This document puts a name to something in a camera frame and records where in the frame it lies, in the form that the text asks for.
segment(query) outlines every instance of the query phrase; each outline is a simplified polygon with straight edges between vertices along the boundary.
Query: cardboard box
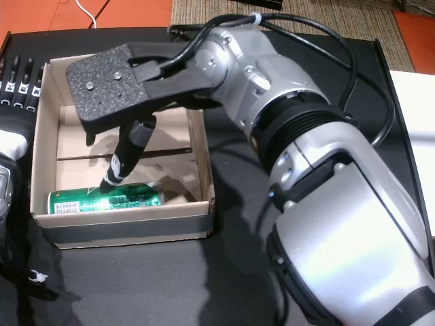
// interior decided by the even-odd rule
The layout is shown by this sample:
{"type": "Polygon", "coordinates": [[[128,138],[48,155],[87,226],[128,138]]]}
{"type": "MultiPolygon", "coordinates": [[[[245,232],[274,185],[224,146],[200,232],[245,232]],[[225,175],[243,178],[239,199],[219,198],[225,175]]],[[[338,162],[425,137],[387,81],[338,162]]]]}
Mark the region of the cardboard box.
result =
{"type": "Polygon", "coordinates": [[[45,66],[35,129],[31,212],[58,248],[162,242],[210,235],[214,188],[202,111],[184,108],[156,113],[157,127],[134,171],[123,184],[157,181],[165,203],[85,213],[47,212],[48,194],[96,187],[109,167],[118,129],[97,135],[87,147],[71,98],[66,68],[84,56],[45,66]]]}

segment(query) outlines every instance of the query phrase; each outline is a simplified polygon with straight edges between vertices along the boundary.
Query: cable tie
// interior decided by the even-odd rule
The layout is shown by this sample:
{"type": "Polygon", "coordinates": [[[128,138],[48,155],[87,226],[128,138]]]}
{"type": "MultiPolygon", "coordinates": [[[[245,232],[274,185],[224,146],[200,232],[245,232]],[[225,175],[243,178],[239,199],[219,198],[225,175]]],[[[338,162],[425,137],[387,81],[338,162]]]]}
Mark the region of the cable tie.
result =
{"type": "Polygon", "coordinates": [[[42,274],[37,270],[31,270],[31,271],[35,273],[36,278],[28,277],[29,280],[31,280],[32,282],[39,282],[39,283],[44,283],[46,281],[48,275],[42,274]]]}
{"type": "Polygon", "coordinates": [[[253,25],[259,25],[261,23],[261,14],[259,12],[252,12],[250,16],[255,16],[256,20],[252,23],[253,25]]]}

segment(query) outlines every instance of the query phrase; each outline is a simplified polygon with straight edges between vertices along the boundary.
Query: black tabletop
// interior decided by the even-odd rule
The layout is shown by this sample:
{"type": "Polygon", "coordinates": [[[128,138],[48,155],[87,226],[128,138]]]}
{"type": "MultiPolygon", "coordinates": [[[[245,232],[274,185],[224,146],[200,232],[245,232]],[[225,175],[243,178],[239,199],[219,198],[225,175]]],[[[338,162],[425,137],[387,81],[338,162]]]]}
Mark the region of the black tabletop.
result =
{"type": "MultiPolygon", "coordinates": [[[[298,44],[268,35],[278,52],[299,62],[329,99],[338,102],[347,79],[345,71],[298,44]]],[[[308,38],[344,58],[331,39],[308,38]]],[[[167,41],[167,36],[164,29],[27,33],[12,35],[5,55],[8,60],[15,54],[25,60],[32,56],[37,67],[51,58],[99,52],[127,41],[167,41]]],[[[350,42],[360,70],[390,91],[376,43],[350,42]]],[[[360,81],[349,112],[368,137],[376,133],[385,113],[382,100],[360,81]]],[[[379,154],[424,211],[400,118],[379,154]]],[[[48,274],[48,286],[60,296],[55,302],[27,297],[1,279],[0,325],[273,325],[282,297],[269,270],[264,239],[278,212],[271,208],[262,231],[254,231],[268,192],[267,176],[243,133],[223,110],[206,111],[205,125],[216,191],[215,235],[202,240],[61,251],[44,239],[29,216],[24,188],[7,221],[7,253],[3,256],[8,255],[13,264],[27,264],[48,274]]],[[[29,177],[29,156],[20,163],[29,177]]],[[[308,325],[295,303],[291,303],[287,325],[308,325]]]]}

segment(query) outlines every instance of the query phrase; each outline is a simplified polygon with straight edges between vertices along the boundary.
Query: soda can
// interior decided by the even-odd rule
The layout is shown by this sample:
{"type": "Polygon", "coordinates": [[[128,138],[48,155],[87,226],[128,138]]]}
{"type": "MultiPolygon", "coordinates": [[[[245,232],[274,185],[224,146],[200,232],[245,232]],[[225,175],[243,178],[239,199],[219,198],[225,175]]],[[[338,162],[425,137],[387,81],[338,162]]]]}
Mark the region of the soda can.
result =
{"type": "Polygon", "coordinates": [[[99,187],[61,190],[48,195],[48,214],[67,214],[159,206],[164,197],[156,182],[120,185],[108,194],[99,187]]]}

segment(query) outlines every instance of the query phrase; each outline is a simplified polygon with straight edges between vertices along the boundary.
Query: brown carpet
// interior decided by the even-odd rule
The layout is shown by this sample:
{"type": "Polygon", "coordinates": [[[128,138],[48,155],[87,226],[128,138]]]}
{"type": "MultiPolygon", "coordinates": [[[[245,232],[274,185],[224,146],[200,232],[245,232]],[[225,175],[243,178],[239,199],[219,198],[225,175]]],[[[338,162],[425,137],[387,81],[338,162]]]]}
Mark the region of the brown carpet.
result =
{"type": "MultiPolygon", "coordinates": [[[[417,0],[421,5],[433,0],[417,0]]],[[[304,16],[329,26],[344,37],[381,41],[391,70],[414,71],[392,9],[395,0],[284,0],[281,12],[304,16]]],[[[222,14],[274,12],[229,0],[173,0],[172,24],[206,22],[222,14]]],[[[299,33],[321,34],[311,27],[278,22],[299,33]]]]}

